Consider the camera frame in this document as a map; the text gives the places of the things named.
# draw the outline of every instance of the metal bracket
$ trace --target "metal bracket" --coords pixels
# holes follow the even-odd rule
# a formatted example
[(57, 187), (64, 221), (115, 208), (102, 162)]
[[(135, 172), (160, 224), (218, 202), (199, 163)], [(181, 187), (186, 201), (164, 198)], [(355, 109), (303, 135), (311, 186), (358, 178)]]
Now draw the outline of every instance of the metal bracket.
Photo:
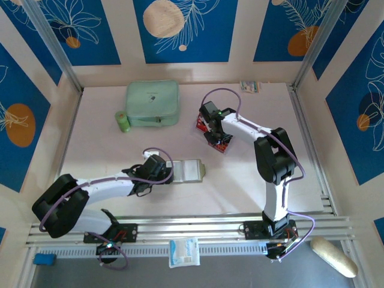
[[(287, 227), (292, 227), (296, 229), (296, 222), (294, 220), (289, 220), (289, 224)], [(264, 228), (264, 221), (245, 221), (244, 222), (244, 235), (245, 240), (269, 240), (270, 237), (268, 232)], [(288, 233), (283, 230), (281, 234), (279, 234), (276, 239), (286, 239), (288, 237)]]
[(337, 23), (340, 14), (345, 9), (349, 0), (339, 0), (333, 1), (329, 10), (325, 14), (323, 21), (320, 24), (320, 28), (316, 33), (315, 38), (313, 39), (307, 54), (304, 56), (302, 65), (298, 71), (298, 74), (293, 81), (293, 88), (297, 90), (303, 79), (306, 77), (309, 70), (312, 68), (314, 62), (316, 61), (318, 55), (322, 51), (329, 35), (331, 34), (335, 24)]
[[(107, 239), (115, 243), (135, 243), (137, 238), (137, 224), (119, 224), (118, 229), (115, 229), (114, 233), (110, 233), (109, 235)], [(86, 244), (103, 243), (102, 240), (88, 233), (84, 233), (83, 241)]]

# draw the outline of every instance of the green pouch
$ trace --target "green pouch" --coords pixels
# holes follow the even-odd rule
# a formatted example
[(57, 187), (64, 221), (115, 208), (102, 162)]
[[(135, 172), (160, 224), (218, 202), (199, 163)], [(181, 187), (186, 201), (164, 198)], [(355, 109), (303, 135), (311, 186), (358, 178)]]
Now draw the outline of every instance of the green pouch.
[(179, 121), (179, 84), (174, 80), (136, 81), (127, 87), (131, 126), (171, 126)]

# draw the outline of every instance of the green cylinder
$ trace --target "green cylinder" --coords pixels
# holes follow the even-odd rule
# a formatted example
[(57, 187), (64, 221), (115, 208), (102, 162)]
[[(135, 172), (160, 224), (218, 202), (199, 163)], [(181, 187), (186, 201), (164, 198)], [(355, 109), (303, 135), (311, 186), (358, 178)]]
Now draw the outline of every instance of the green cylinder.
[(127, 113), (125, 111), (116, 112), (115, 119), (122, 132), (126, 133), (131, 129), (130, 123), (128, 122)]

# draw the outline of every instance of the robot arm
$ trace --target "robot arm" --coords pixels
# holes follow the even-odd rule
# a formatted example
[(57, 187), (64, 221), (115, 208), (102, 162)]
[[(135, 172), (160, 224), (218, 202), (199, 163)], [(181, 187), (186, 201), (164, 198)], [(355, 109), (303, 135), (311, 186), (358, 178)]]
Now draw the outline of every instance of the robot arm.
[(292, 144), (284, 129), (272, 130), (252, 123), (236, 115), (227, 108), (221, 111), (213, 102), (207, 102), (200, 108), (200, 114), (208, 132), (207, 141), (216, 145), (230, 136), (236, 136), (254, 146), (257, 169), (266, 181), (266, 205), (263, 211), (263, 228), (270, 238), (281, 235), (289, 225), (287, 214), (288, 185), (284, 182), (293, 175), (296, 167), (294, 160), (278, 145), (273, 138), (280, 140), (293, 154)]
[[(74, 231), (93, 232), (115, 239), (115, 242), (134, 242), (136, 233), (132, 235), (135, 229), (132, 224), (119, 224), (108, 210), (86, 209), (87, 205), (113, 197), (142, 196), (145, 190), (151, 191), (153, 184), (171, 183), (172, 172), (160, 156), (147, 154), (143, 165), (135, 165), (107, 178), (74, 179), (70, 174), (61, 175), (34, 203), (32, 211), (52, 238)], [(73, 193), (65, 197), (72, 189), (75, 189)]]

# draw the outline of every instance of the white table surface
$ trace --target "white table surface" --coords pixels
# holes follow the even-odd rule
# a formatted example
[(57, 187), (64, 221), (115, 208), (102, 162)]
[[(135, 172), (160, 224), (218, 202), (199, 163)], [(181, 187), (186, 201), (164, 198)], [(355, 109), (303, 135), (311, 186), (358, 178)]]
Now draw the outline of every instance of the white table surface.
[[(142, 150), (159, 147), (174, 160), (200, 158), (206, 166), (202, 183), (154, 186), (145, 197), (120, 197), (95, 203), (114, 215), (212, 215), (262, 212), (265, 182), (257, 172), (253, 145), (233, 138), (222, 154), (208, 146), (195, 128), (200, 102), (210, 90), (238, 84), (180, 85), (179, 122), (170, 127), (132, 127), (120, 132), (115, 112), (125, 109), (126, 87), (85, 88), (61, 173), (75, 178), (97, 178), (142, 164)], [(307, 177), (289, 189), (292, 211), (322, 211), (321, 188), (309, 160), (285, 83), (263, 83), (258, 94), (241, 94), (240, 114), (264, 127), (284, 128)], [(211, 94), (220, 109), (236, 108), (238, 100), (227, 91)], [(295, 176), (300, 175), (296, 168)]]

